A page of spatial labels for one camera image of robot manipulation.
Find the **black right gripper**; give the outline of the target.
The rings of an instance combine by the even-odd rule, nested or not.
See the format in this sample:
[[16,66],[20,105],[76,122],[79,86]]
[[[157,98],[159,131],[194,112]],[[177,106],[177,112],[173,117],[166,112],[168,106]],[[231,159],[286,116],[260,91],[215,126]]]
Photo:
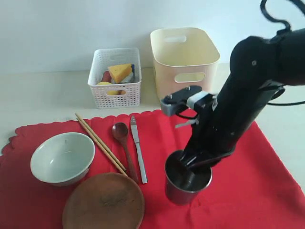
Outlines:
[[180,169],[205,174],[228,157],[238,140],[253,122],[253,105],[247,100],[214,99],[212,105],[198,114],[192,125],[192,136],[180,157]]

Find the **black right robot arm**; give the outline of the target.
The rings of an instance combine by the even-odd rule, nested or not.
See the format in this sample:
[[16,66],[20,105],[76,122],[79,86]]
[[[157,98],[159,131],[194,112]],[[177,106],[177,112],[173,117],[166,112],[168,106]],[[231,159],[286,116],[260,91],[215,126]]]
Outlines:
[[228,157],[243,133],[285,86],[305,83],[305,31],[272,17],[261,1],[260,10],[284,28],[271,39],[250,36],[240,41],[230,57],[230,75],[217,95],[190,86],[173,95],[196,112],[192,135],[173,165],[182,175],[215,166]]

